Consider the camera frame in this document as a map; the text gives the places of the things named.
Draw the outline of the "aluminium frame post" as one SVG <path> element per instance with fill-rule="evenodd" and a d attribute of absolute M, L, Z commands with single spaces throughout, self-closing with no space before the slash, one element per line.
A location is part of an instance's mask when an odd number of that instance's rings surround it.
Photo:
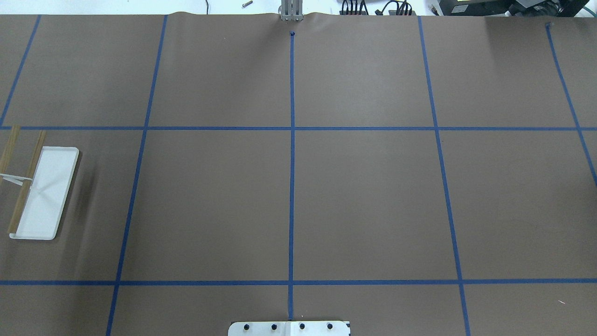
<path fill-rule="evenodd" d="M 299 22 L 303 21 L 303 0 L 282 0 L 279 7 L 281 21 Z"/>

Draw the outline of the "white towel rack with wooden bars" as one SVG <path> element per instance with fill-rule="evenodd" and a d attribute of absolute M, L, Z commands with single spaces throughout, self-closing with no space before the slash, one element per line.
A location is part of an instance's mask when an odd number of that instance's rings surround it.
<path fill-rule="evenodd" d="M 23 176 L 7 173 L 21 126 L 10 128 L 8 142 L 1 155 L 1 180 L 18 185 L 9 238 L 53 240 L 62 220 L 80 151 L 77 147 L 46 146 L 47 132 L 41 130 L 27 172 Z"/>

